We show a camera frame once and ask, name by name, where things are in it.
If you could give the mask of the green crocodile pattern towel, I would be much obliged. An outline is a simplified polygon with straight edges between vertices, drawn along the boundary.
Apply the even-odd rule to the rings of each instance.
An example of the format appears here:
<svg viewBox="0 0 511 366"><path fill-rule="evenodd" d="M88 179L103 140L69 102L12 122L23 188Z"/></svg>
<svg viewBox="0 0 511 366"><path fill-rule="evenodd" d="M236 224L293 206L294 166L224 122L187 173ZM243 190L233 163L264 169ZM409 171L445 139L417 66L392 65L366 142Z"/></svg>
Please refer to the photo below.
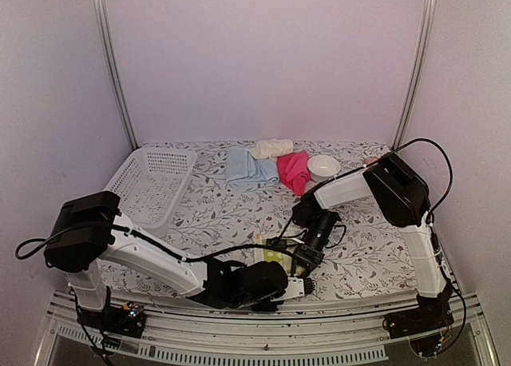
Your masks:
<svg viewBox="0 0 511 366"><path fill-rule="evenodd" d="M293 240L299 244L303 243L303 236L305 234L305 231L299 231L295 228L293 228L290 232L286 232L283 235L284 240ZM267 233L267 234L257 234L254 238L254 243L257 245L265 245L265 241L267 239L276 238L279 234L276 232L273 233ZM298 245L291 247L289 249L285 249L286 251L293 253ZM297 262L289 257L288 255L282 254L280 252L275 252L270 249L254 249L254 258L255 262L259 261L266 261L266 262L272 262L275 261L278 264L280 264L284 270L286 271L288 276L301 276L304 272L304 268L302 266L297 265Z"/></svg>

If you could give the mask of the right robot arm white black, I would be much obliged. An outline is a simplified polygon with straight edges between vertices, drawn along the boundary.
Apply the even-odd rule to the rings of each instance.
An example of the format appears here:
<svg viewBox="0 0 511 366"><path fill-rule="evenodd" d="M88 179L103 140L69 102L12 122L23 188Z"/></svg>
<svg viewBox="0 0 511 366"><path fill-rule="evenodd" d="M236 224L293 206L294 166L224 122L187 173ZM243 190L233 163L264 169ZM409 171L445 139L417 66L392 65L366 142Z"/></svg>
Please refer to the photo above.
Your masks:
<svg viewBox="0 0 511 366"><path fill-rule="evenodd" d="M377 161L318 183L292 209L291 220L307 230L295 250L295 267L311 273L324 258L335 223L334 209L373 197L386 221L405 241L417 278L417 308L390 313L382 326L391 338L449 327L454 319L449 300L453 286L444 267L433 227L427 184L399 156L388 153Z"/></svg>

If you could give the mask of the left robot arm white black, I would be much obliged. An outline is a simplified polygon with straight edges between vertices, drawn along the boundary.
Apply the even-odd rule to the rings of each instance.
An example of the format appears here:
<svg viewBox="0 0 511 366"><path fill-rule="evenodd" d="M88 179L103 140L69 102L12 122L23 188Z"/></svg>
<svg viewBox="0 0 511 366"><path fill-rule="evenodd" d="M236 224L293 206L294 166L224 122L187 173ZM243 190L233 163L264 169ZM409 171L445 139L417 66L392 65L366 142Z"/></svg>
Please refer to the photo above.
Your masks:
<svg viewBox="0 0 511 366"><path fill-rule="evenodd" d="M112 306L98 260L124 265L211 308L250 306L285 293L289 281L278 263L191 258L136 226L119 202L110 191L67 201L44 248L45 260L65 274L75 293L79 324L136 338L145 328L141 308Z"/></svg>

